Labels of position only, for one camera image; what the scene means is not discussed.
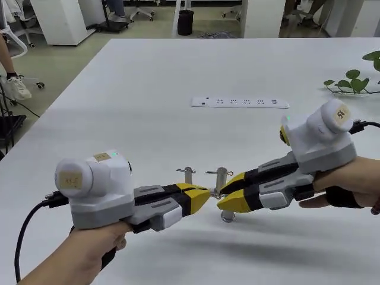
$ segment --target metal clip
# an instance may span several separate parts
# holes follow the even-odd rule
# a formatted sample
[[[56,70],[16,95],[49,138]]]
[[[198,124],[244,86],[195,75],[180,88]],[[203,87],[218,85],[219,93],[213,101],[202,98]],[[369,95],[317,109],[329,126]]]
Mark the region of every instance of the metal clip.
[[[205,173],[206,174],[218,174],[217,171],[206,171]],[[228,171],[226,174],[229,175],[229,176],[233,176],[233,172],[232,171]]]
[[[179,172],[186,172],[186,171],[188,171],[187,169],[181,169],[181,168],[179,168],[179,169],[176,169],[176,171],[179,171]],[[191,169],[191,167],[189,167],[190,168],[190,171],[191,171],[191,173],[192,174],[194,174],[194,173],[196,173],[196,171],[194,170],[194,169]]]

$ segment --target person's leg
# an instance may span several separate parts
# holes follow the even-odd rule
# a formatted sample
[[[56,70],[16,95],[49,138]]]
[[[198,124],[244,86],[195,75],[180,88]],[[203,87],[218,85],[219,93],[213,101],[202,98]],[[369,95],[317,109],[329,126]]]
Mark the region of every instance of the person's leg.
[[[295,8],[296,0],[286,0],[285,1],[285,8],[284,8],[284,15],[288,16],[290,15],[294,8]]]
[[[309,14],[314,15],[319,9],[322,8],[322,6],[326,3],[327,0],[314,0],[313,4],[311,5]]]
[[[0,62],[7,72],[7,78],[10,76],[17,76],[17,73],[14,71],[13,61],[10,55],[10,52],[7,47],[7,43],[4,38],[0,35]]]
[[[19,77],[14,70],[12,58],[7,47],[7,43],[0,35],[0,62],[7,73],[7,85],[12,91],[15,99],[24,100],[31,98],[29,90],[23,83],[23,78]]]
[[[123,0],[107,0],[107,3],[110,11],[114,12],[116,16],[125,17]]]
[[[296,3],[296,0],[285,1],[284,15],[281,21],[281,28],[287,27],[289,25],[289,16],[295,8],[295,3]]]
[[[301,25],[310,28],[318,28],[319,25],[314,22],[313,17],[314,14],[322,8],[322,6],[326,3],[327,0],[314,0],[313,4],[310,8],[309,15],[307,15],[301,22]]]

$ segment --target black trash can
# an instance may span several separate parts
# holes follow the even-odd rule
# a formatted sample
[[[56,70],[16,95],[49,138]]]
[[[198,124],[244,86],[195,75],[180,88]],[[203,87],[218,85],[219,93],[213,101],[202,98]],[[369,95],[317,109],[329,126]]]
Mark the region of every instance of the black trash can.
[[[179,11],[177,32],[181,36],[189,36],[192,34],[192,22],[194,19],[194,12],[191,10]]]

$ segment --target plant leaf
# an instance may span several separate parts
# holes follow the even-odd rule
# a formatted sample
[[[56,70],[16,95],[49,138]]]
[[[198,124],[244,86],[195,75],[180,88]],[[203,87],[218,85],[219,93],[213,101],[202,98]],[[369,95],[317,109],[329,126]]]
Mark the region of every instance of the plant leaf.
[[[366,88],[368,82],[368,78],[364,79],[363,81],[355,78],[351,80],[351,86],[355,92],[360,93],[361,91],[363,91],[364,88]]]
[[[363,59],[365,61],[374,61],[376,59],[380,58],[380,50],[377,50],[376,52],[371,52],[365,56],[363,56]]]
[[[336,86],[351,88],[351,84],[347,80],[340,80]]]
[[[364,87],[363,87],[363,89],[364,89],[364,88],[367,87],[367,85],[369,83],[369,78],[364,79],[362,82],[365,84]]]
[[[380,71],[380,58],[376,59],[373,61],[373,67],[377,70]]]
[[[355,78],[359,77],[359,75],[360,75],[360,71],[357,69],[348,70],[346,72],[346,77],[348,79],[355,79]]]
[[[335,82],[334,80],[326,80],[325,82],[323,82],[323,84],[326,85],[326,86],[329,86],[329,85],[331,85],[334,82]]]

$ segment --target white cabinet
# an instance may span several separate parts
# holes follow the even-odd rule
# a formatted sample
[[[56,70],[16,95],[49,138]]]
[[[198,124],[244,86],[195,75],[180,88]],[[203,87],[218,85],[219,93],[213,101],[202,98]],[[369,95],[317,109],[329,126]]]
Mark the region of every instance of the white cabinet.
[[[243,0],[242,37],[278,37],[285,0]]]
[[[101,23],[101,0],[30,0],[49,45],[78,45],[94,30],[86,26]]]
[[[331,37],[379,37],[380,0],[330,0],[320,23],[325,21]]]

